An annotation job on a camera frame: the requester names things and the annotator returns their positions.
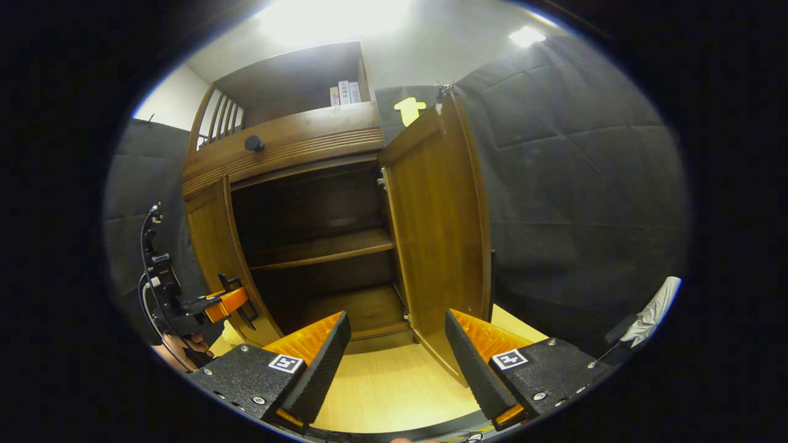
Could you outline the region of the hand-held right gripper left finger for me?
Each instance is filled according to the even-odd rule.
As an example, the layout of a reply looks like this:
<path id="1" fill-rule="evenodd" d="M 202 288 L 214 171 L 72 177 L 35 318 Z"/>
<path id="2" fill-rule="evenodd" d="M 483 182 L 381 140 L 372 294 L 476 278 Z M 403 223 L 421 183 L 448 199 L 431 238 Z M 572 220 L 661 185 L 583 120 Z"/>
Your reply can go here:
<path id="1" fill-rule="evenodd" d="M 187 378 L 242 414 L 290 431 L 319 415 L 351 340 L 339 311 L 262 348 L 242 344 Z"/>

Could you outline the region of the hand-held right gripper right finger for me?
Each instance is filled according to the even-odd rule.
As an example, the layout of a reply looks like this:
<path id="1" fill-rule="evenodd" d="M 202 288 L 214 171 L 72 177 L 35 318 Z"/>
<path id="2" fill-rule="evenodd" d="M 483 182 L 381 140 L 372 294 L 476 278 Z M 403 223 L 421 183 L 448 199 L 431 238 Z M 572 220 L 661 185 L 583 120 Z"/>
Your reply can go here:
<path id="1" fill-rule="evenodd" d="M 528 340 L 456 309 L 446 311 L 445 335 L 496 431 L 563 409 L 616 369 L 565 340 Z"/>

